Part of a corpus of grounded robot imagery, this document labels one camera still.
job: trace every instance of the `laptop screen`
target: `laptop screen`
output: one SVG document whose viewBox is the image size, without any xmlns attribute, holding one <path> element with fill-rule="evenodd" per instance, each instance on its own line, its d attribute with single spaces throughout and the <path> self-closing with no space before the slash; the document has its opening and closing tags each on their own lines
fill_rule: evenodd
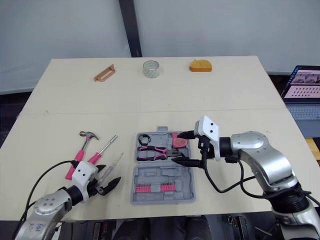
<svg viewBox="0 0 320 240">
<path fill-rule="evenodd" d="M 296 66 L 281 96 L 285 102 L 320 102 L 320 66 Z"/>
</svg>

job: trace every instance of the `screwdriver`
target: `screwdriver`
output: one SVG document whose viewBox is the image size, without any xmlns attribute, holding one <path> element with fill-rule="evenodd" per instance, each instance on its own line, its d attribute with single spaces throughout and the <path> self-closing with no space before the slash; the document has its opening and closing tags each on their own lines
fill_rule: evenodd
<svg viewBox="0 0 320 240">
<path fill-rule="evenodd" d="M 114 162 L 112 163 L 112 165 L 109 166 L 109 167 L 105 170 L 104 174 L 103 174 L 102 177 L 99 179 L 97 185 L 100 185 L 100 184 L 108 177 L 108 175 L 109 175 L 109 174 L 111 173 L 111 171 L 115 168 L 115 166 L 117 165 L 117 163 L 119 162 L 119 160 L 121 159 L 121 157 L 122 157 L 123 154 L 124 154 L 124 153 L 121 153 L 121 155 L 118 156 L 118 157 L 116 158 L 116 160 L 114 160 Z"/>
<path fill-rule="evenodd" d="M 88 162 L 89 163 L 92 163 L 92 164 L 95 164 L 99 158 L 101 158 L 102 156 L 102 153 L 110 146 L 110 144 L 113 143 L 114 140 L 117 139 L 117 135 L 115 135 L 113 138 L 111 138 L 111 140 L 107 143 L 107 145 L 104 146 L 104 148 L 101 149 L 100 152 L 96 152 L 95 155 L 93 155 L 89 160 Z"/>
</svg>

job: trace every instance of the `hammer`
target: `hammer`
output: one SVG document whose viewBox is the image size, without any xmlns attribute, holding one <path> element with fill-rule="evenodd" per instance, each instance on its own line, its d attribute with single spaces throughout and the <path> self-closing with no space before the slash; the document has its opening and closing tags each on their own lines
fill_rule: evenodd
<svg viewBox="0 0 320 240">
<path fill-rule="evenodd" d="M 84 158 L 85 155 L 85 149 L 90 141 L 90 139 L 92 138 L 96 138 L 97 140 L 99 140 L 99 138 L 91 131 L 81 131 L 79 133 L 79 135 L 81 137 L 85 137 L 85 142 L 81 148 L 81 150 L 78 151 L 78 153 L 76 154 L 74 160 L 81 162 L 82 159 Z M 73 166 L 70 167 L 68 173 L 65 175 L 65 179 L 71 180 L 72 179 L 72 174 L 74 173 L 75 168 Z"/>
</svg>

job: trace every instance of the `black ring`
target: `black ring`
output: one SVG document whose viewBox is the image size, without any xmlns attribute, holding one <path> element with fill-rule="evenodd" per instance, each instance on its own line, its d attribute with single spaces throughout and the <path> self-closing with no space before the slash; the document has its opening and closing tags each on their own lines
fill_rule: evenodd
<svg viewBox="0 0 320 240">
<path fill-rule="evenodd" d="M 147 138 L 147 139 L 148 139 L 148 142 L 147 142 L 147 143 L 142 142 L 142 140 L 143 140 L 144 138 Z M 139 143 L 140 143 L 141 146 L 147 146 L 148 143 L 151 142 L 151 138 L 150 138 L 150 136 L 149 136 L 148 134 L 141 134 L 141 135 L 139 136 L 139 138 L 138 138 L 138 141 L 139 141 Z"/>
</svg>

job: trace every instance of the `white wall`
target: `white wall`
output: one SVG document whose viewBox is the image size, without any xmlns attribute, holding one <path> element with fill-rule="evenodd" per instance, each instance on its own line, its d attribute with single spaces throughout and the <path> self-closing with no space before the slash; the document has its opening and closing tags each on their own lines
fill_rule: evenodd
<svg viewBox="0 0 320 240">
<path fill-rule="evenodd" d="M 118 0 L 0 0 L 0 93 L 32 89 L 52 58 L 130 56 Z"/>
<path fill-rule="evenodd" d="M 320 0 L 135 0 L 142 55 L 257 55 L 270 72 L 320 65 Z"/>
</svg>

